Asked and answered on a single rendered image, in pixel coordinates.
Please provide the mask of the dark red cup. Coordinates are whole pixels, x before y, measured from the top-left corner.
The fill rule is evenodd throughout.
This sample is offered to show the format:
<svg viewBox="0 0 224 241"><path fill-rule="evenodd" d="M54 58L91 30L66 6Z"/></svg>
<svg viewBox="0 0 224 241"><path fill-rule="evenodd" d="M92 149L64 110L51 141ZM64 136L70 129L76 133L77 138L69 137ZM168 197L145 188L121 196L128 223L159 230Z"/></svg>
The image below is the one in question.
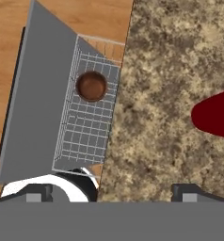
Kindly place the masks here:
<svg viewBox="0 0 224 241"><path fill-rule="evenodd" d="M201 131L224 137L224 92L196 104L191 119Z"/></svg>

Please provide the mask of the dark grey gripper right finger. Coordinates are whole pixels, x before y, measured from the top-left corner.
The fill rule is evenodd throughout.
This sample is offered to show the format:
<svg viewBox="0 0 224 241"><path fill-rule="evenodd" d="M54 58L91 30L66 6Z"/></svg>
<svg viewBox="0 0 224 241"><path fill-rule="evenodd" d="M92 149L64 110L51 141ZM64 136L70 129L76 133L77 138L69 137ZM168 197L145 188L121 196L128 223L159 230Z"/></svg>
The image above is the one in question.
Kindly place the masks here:
<svg viewBox="0 0 224 241"><path fill-rule="evenodd" d="M174 202L224 202L224 198L205 192L195 184L173 184L171 192L171 200Z"/></svg>

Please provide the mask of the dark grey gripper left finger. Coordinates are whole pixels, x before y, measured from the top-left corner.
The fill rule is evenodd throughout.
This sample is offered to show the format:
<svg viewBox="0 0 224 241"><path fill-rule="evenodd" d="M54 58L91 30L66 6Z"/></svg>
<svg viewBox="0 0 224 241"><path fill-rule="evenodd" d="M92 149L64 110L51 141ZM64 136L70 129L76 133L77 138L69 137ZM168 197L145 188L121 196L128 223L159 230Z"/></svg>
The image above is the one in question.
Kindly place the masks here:
<svg viewBox="0 0 224 241"><path fill-rule="evenodd" d="M1 201L19 201L19 202L51 202L53 187L45 184L30 184L15 194L7 195Z"/></svg>

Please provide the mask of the brown bowl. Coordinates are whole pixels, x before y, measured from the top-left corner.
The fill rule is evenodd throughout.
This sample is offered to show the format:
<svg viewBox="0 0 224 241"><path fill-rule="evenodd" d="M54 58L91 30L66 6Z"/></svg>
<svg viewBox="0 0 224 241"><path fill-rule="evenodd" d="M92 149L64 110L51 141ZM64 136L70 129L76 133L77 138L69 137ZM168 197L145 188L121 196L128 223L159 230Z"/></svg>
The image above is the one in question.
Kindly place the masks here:
<svg viewBox="0 0 224 241"><path fill-rule="evenodd" d="M107 91L107 81L105 77L95 71L82 73L78 77L75 86L78 95L88 102L98 102L102 100Z"/></svg>

